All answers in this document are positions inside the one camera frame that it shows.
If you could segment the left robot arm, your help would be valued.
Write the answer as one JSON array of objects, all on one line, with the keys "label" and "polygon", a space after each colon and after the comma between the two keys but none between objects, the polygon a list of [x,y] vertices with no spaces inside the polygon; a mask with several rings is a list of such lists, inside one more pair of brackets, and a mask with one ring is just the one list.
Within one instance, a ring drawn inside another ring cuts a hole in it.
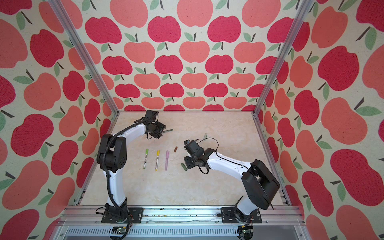
[{"label": "left robot arm", "polygon": [[147,110],[144,117],[114,135],[101,138],[97,163],[106,177],[108,214],[128,217],[127,198],[123,187],[123,167],[127,163],[127,144],[141,136],[159,139],[166,126],[158,120],[159,112]]}]

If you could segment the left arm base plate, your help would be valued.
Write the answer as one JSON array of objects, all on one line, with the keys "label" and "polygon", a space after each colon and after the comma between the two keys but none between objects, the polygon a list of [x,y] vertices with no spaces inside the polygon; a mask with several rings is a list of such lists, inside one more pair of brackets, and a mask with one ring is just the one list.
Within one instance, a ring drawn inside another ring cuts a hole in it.
[{"label": "left arm base plate", "polygon": [[[143,217],[143,208],[127,208],[131,223],[140,224]],[[115,207],[108,206],[104,213],[101,222],[103,224],[127,224],[129,217]]]}]

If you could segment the white pen light green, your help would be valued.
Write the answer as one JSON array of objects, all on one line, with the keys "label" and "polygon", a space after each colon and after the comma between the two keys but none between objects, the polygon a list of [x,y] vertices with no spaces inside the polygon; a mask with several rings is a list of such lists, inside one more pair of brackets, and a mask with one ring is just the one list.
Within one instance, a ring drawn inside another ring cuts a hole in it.
[{"label": "white pen light green", "polygon": [[144,164],[143,164],[143,169],[146,169],[146,167],[147,167],[148,155],[149,155],[149,149],[146,149],[146,154],[145,154],[145,160],[144,160]]}]

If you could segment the yellow-tipped white pen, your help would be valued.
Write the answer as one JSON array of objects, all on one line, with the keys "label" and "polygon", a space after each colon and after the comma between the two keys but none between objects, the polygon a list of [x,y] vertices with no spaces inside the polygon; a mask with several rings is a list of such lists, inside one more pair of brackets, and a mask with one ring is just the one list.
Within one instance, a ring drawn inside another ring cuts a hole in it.
[{"label": "yellow-tipped white pen", "polygon": [[157,150],[155,171],[158,171],[158,167],[159,167],[159,159],[160,159],[160,150]]}]

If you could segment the pink pen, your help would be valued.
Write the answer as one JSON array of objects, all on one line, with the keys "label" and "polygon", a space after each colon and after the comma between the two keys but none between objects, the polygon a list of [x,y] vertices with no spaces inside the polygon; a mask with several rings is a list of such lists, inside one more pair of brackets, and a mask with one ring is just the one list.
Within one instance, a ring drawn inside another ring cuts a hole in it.
[{"label": "pink pen", "polygon": [[165,171],[168,170],[170,151],[166,151],[166,162],[165,162]]}]

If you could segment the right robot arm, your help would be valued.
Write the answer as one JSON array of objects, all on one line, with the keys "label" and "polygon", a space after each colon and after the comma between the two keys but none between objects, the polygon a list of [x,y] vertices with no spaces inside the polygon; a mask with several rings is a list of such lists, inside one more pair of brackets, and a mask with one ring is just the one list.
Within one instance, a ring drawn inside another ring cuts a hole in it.
[{"label": "right robot arm", "polygon": [[188,155],[184,157],[188,169],[198,167],[227,174],[243,183],[247,195],[241,197],[234,207],[234,213],[240,217],[248,217],[257,209],[267,210],[280,189],[280,183],[267,166],[260,160],[243,162],[224,156],[217,149],[203,149],[194,140],[186,140],[184,149]]}]

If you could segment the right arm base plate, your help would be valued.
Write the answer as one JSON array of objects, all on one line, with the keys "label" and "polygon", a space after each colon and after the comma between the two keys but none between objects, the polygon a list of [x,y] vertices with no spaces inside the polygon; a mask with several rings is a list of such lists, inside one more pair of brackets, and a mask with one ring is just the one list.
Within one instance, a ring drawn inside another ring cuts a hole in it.
[{"label": "right arm base plate", "polygon": [[245,215],[236,208],[221,208],[217,217],[221,217],[224,224],[260,224],[263,222],[259,209],[252,211],[249,215]]}]

